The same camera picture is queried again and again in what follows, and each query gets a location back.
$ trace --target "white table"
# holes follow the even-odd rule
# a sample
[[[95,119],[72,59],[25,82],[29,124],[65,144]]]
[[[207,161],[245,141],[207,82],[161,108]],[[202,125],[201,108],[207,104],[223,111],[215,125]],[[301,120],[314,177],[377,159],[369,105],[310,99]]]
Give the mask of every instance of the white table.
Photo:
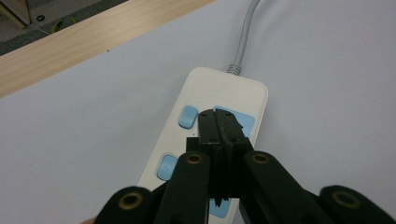
[[[0,99],[0,222],[79,223],[136,185],[190,70],[233,60],[248,4],[216,1]],[[347,186],[393,217],[395,9],[263,1],[243,63],[269,89],[256,149],[314,193]]]

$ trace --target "gray cable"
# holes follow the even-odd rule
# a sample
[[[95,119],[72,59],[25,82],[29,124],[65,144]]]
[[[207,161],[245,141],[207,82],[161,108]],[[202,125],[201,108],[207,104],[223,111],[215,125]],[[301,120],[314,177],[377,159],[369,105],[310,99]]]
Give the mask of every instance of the gray cable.
[[[236,53],[235,60],[228,67],[227,73],[231,73],[239,76],[242,70],[242,60],[244,58],[245,50],[248,42],[248,30],[250,28],[251,19],[254,14],[254,10],[256,10],[257,5],[260,3],[260,0],[252,0],[250,6],[247,9],[247,15],[245,17],[244,26],[242,28],[241,39],[239,41],[239,48]]]

